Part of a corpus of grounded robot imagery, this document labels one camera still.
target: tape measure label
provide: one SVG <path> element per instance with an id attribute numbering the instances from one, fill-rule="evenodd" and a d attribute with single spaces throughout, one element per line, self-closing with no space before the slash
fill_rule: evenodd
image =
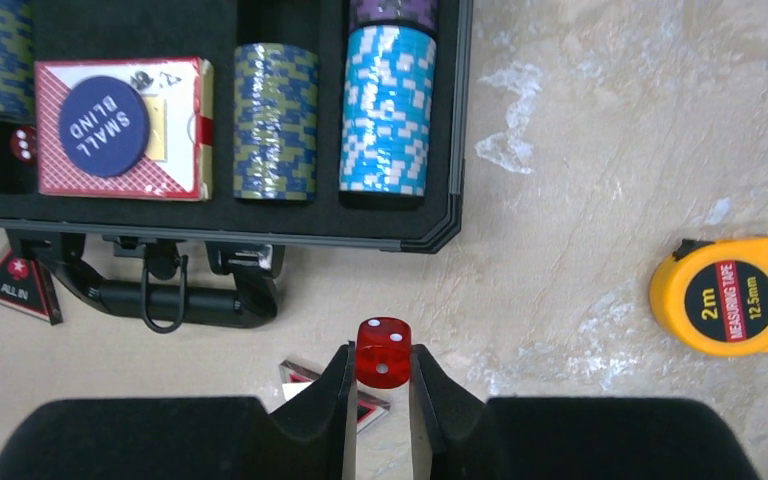
<path id="1" fill-rule="evenodd" d="M 687 316 L 700 333 L 720 342 L 743 342 L 768 327 L 768 276 L 740 261 L 703 268 L 684 298 Z"/>

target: measuring tape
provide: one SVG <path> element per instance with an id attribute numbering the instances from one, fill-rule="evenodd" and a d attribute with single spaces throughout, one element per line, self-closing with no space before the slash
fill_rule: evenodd
<path id="1" fill-rule="evenodd" d="M 768 352 L 768 238 L 684 240 L 655 271 L 658 323 L 700 352 Z"/>

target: die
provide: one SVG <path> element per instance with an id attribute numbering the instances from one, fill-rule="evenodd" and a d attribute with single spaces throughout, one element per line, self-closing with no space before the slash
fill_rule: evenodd
<path id="1" fill-rule="evenodd" d="M 37 159 L 37 131 L 34 127 L 19 127 L 10 137 L 10 151 L 13 156 L 27 164 Z"/>
<path id="2" fill-rule="evenodd" d="M 364 385 L 390 389 L 410 380 L 410 326 L 398 318 L 361 323 L 356 351 L 355 376 Z"/>

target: blue poker chip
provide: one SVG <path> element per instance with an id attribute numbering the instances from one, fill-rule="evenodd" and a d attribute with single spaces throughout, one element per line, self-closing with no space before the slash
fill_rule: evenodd
<path id="1" fill-rule="evenodd" d="M 378 108 L 375 108 L 375 110 L 393 110 L 396 108 L 417 112 L 421 112 L 431 101 L 429 95 L 424 95 L 423 98 L 423 96 L 417 95 L 415 92 L 391 92 L 386 90 L 376 92 L 372 89 L 367 91 L 361 91 L 360 89 L 357 91 L 351 90 L 345 94 L 344 100 L 352 106 L 361 104 L 377 105 Z"/>
<path id="2" fill-rule="evenodd" d="M 398 49 L 408 49 L 411 47 L 430 47 L 437 48 L 437 43 L 429 36 L 412 35 L 376 35 L 368 32 L 355 32 L 349 36 L 348 41 L 350 52 L 388 52 Z"/>
<path id="3" fill-rule="evenodd" d="M 348 135 L 356 135 L 361 137 L 376 137 L 382 141 L 385 139 L 392 139 L 395 142 L 410 142 L 414 140 L 427 141 L 428 134 L 423 133 L 420 130 L 409 130 L 407 126 L 403 125 L 387 125 L 384 123 L 373 124 L 368 127 L 347 127 L 343 129 L 343 133 Z"/>
<path id="4" fill-rule="evenodd" d="M 398 44 L 393 45 L 393 48 L 373 46 L 371 50 L 364 50 L 363 45 L 349 44 L 349 48 L 354 49 L 351 51 L 356 52 L 349 57 L 350 65 L 398 61 L 399 63 L 407 62 L 413 66 L 421 63 L 422 68 L 427 69 L 426 63 L 432 63 L 437 56 L 437 50 L 428 48 L 427 45 Z"/>
<path id="5" fill-rule="evenodd" d="M 341 159 L 344 163 L 351 165 L 424 165 L 428 161 L 428 155 L 425 152 L 414 155 L 387 155 L 374 151 L 369 153 L 371 155 L 364 152 L 343 153 Z"/>
<path id="6" fill-rule="evenodd" d="M 310 142 L 316 142 L 316 138 L 309 136 Z M 236 145 L 258 146 L 263 144 L 280 145 L 281 148 L 304 148 L 313 150 L 305 138 L 295 132 L 278 132 L 267 130 L 242 130 L 236 132 L 234 141 Z"/>
<path id="7" fill-rule="evenodd" d="M 239 124 L 258 124 L 266 125 L 269 123 L 276 125 L 302 125 L 306 129 L 315 128 L 315 113 L 305 113 L 301 111 L 251 111 L 244 110 L 236 117 Z"/>
<path id="8" fill-rule="evenodd" d="M 391 168 L 391 167 L 346 167 L 340 170 L 340 174 L 344 177 L 357 177 L 365 175 L 383 175 L 388 177 L 401 177 L 411 180 L 425 180 L 424 168 Z"/>
<path id="9" fill-rule="evenodd" d="M 428 140 L 421 138 L 401 139 L 392 137 L 382 137 L 377 135 L 354 135 L 347 134 L 345 142 L 349 148 L 344 151 L 364 151 L 375 150 L 389 153 L 408 153 L 413 154 L 418 149 L 428 149 Z"/>
<path id="10" fill-rule="evenodd" d="M 425 194 L 424 187 L 408 187 L 403 185 L 370 185 L 362 182 L 340 182 L 340 190 L 344 192 L 390 193 L 396 195 L 411 195 L 421 197 Z"/>
<path id="11" fill-rule="evenodd" d="M 399 106 L 387 101 L 359 101 L 357 103 L 345 102 L 343 107 L 343 114 L 350 118 L 358 118 L 370 110 L 385 112 L 389 114 L 390 118 L 394 120 L 412 121 L 415 123 L 419 123 L 420 121 L 425 123 L 424 119 L 427 117 L 427 115 L 425 115 L 425 109 L 423 108 Z"/>
<path id="12" fill-rule="evenodd" d="M 351 97 L 357 97 L 358 101 L 392 100 L 397 105 L 414 108 L 423 108 L 431 100 L 431 95 L 426 92 L 398 87 L 363 86 L 349 93 Z"/>
<path id="13" fill-rule="evenodd" d="M 286 77 L 243 77 L 238 83 L 238 88 L 242 98 L 260 98 L 261 90 L 264 88 L 273 88 L 281 93 L 289 95 L 307 95 L 316 90 L 316 84 L 309 80 L 299 80 L 298 78 Z"/>
<path id="14" fill-rule="evenodd" d="M 310 178 L 281 178 L 276 180 L 270 177 L 254 177 L 251 175 L 243 178 L 243 190 L 249 191 L 307 192 L 309 187 L 315 184 L 315 180 Z"/>
<path id="15" fill-rule="evenodd" d="M 145 154 L 150 130 L 139 93 L 113 77 L 82 81 L 60 109 L 63 150 L 76 167 L 96 177 L 115 177 L 136 165 Z"/>
<path id="16" fill-rule="evenodd" d="M 416 161 L 407 162 L 394 160 L 392 162 L 382 161 L 379 163 L 372 162 L 355 162 L 355 161 L 343 161 L 340 163 L 340 171 L 342 175 L 350 175 L 353 173 L 367 174 L 371 171 L 382 172 L 387 171 L 403 171 L 403 172 L 420 172 L 428 168 L 427 162 Z"/>
<path id="17" fill-rule="evenodd" d="M 406 112 L 398 112 L 393 109 L 384 110 L 381 108 L 373 108 L 370 110 L 367 110 L 363 112 L 362 115 L 351 115 L 349 113 L 345 113 L 343 115 L 344 122 L 345 121 L 357 121 L 359 119 L 364 120 L 371 120 L 376 122 L 414 122 L 419 123 L 420 128 L 425 127 L 428 128 L 427 122 L 424 119 L 411 119 L 408 118 L 408 114 Z"/>
<path id="18" fill-rule="evenodd" d="M 427 143 L 402 143 L 395 144 L 392 142 L 376 142 L 376 141 L 361 141 L 352 142 L 348 140 L 348 148 L 343 148 L 341 153 L 344 157 L 368 160 L 402 160 L 409 161 L 413 158 L 421 158 L 427 156 L 429 145 Z"/>
<path id="19" fill-rule="evenodd" d="M 289 168 L 243 168 L 234 173 L 251 178 L 276 178 L 283 177 L 285 180 L 311 180 L 316 170 L 313 167 L 302 166 L 294 169 Z"/>
<path id="20" fill-rule="evenodd" d="M 251 69 L 257 69 L 256 78 L 282 77 L 290 78 L 290 73 L 307 75 L 312 85 L 316 85 L 319 72 L 313 67 L 292 63 L 271 63 L 262 60 L 243 60 L 242 63 Z"/>
<path id="21" fill-rule="evenodd" d="M 431 38 L 428 34 L 410 27 L 399 25 L 371 25 L 356 30 L 352 36 L 386 35 L 389 37 Z"/>
<path id="22" fill-rule="evenodd" d="M 409 136 L 402 137 L 402 133 L 408 133 Z M 421 132 L 403 132 L 402 129 L 397 130 L 396 128 L 392 128 L 389 134 L 385 134 L 384 127 L 371 130 L 345 128 L 343 129 L 343 140 L 344 143 L 353 145 L 354 150 L 357 150 L 363 145 L 375 145 L 378 148 L 422 147 L 428 144 L 429 137 Z"/>
<path id="23" fill-rule="evenodd" d="M 405 88 L 410 92 L 430 94 L 434 83 L 428 74 L 413 74 L 387 69 L 360 68 L 346 73 L 345 85 L 360 87 L 374 85 L 377 88 Z"/>
<path id="24" fill-rule="evenodd" d="M 409 187 L 422 187 L 425 184 L 425 175 L 422 178 L 408 178 L 402 175 L 386 175 L 383 172 L 357 173 L 355 175 L 341 175 L 341 181 L 360 182 L 374 185 L 404 185 Z"/>
<path id="25" fill-rule="evenodd" d="M 256 151 L 246 149 L 244 152 L 242 148 L 235 147 L 234 153 L 239 158 L 240 163 L 264 163 L 271 159 L 279 159 L 281 163 L 297 163 L 299 165 L 313 165 L 316 160 L 316 150 L 304 149 L 301 154 L 290 154 L 284 152 L 284 148 L 278 146 L 277 148 L 262 148 Z"/>
<path id="26" fill-rule="evenodd" d="M 291 102 L 285 100 L 284 105 L 278 105 L 277 99 L 259 98 L 259 99 L 240 99 L 237 102 L 243 115 L 299 115 L 307 116 L 309 114 L 315 114 L 317 111 L 316 105 L 308 102 Z"/>
<path id="27" fill-rule="evenodd" d="M 411 132 L 422 132 L 427 134 L 428 126 L 424 122 L 413 120 L 395 120 L 392 118 L 373 118 L 369 116 L 345 117 L 343 118 L 343 128 L 378 128 L 386 126 L 390 128 L 405 128 Z"/>

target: marble surface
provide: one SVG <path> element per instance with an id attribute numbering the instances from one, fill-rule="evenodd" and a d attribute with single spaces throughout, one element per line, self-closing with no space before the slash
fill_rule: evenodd
<path id="1" fill-rule="evenodd" d="M 768 478 L 768 355 L 695 353 L 646 302 L 679 239 L 768 234 L 768 2 L 476 0 L 472 59 L 464 229 L 440 254 L 290 249 L 283 313 L 255 331 L 159 336 L 62 289 L 58 327 L 0 307 L 0 447 L 59 398 L 250 393 L 275 408 L 281 360 L 323 365 L 389 314 L 481 398 L 701 400 Z M 194 278 L 226 285 L 192 248 Z M 87 257 L 137 278 L 110 253 L 92 239 Z M 410 478 L 407 389 L 384 396 L 393 413 L 359 437 L 358 478 Z"/>

